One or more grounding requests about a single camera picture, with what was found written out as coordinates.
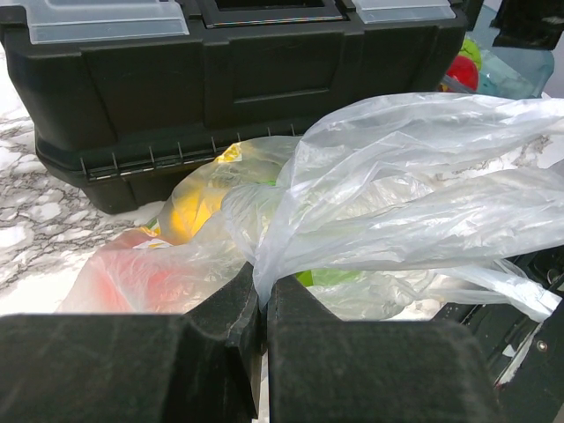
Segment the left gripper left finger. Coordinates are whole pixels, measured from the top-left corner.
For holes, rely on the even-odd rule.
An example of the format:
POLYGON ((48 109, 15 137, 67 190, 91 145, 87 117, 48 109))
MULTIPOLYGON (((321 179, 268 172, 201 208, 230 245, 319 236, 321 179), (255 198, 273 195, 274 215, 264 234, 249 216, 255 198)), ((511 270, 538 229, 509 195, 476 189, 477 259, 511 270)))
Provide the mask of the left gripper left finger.
POLYGON ((260 314, 245 265, 183 315, 8 315, 4 422, 249 422, 260 314))

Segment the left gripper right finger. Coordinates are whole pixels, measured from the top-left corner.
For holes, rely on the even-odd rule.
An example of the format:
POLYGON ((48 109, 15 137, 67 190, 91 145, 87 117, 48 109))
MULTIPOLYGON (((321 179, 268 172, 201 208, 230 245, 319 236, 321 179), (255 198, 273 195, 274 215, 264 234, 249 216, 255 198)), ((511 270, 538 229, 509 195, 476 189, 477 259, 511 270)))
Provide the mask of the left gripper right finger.
POLYGON ((296 278, 267 308, 273 422, 499 422, 474 336, 449 321, 345 321, 296 278))

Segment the clear plastic bag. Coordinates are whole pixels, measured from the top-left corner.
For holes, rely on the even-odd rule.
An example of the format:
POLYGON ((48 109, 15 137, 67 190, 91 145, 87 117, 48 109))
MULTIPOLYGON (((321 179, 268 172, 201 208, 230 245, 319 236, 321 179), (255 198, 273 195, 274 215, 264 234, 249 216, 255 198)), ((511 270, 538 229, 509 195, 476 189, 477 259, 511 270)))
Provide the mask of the clear plastic bag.
POLYGON ((261 304, 295 276, 339 317, 387 319, 443 303, 431 290, 452 270, 562 244, 563 102, 375 97, 300 137, 233 144, 174 190, 115 241, 180 245, 207 298, 249 264, 261 304), (226 190, 184 243, 170 227, 182 185, 226 190))

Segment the green fake fruit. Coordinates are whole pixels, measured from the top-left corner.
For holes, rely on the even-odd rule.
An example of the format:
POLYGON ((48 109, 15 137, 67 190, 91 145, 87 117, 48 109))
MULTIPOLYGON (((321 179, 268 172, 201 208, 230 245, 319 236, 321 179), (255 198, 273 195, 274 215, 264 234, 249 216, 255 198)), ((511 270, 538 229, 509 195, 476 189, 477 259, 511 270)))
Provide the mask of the green fake fruit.
POLYGON ((481 70, 482 57, 478 45, 473 40, 465 38, 458 54, 470 59, 476 66, 477 70, 481 70))

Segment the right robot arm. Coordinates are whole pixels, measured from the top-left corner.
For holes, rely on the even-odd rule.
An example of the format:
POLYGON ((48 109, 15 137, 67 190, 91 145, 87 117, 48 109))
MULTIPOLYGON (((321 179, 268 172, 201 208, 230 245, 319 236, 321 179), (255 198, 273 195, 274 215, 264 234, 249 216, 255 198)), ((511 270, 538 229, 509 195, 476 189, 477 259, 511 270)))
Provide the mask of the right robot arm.
POLYGON ((492 46, 554 50, 563 33, 563 0, 503 0, 488 26, 492 46))

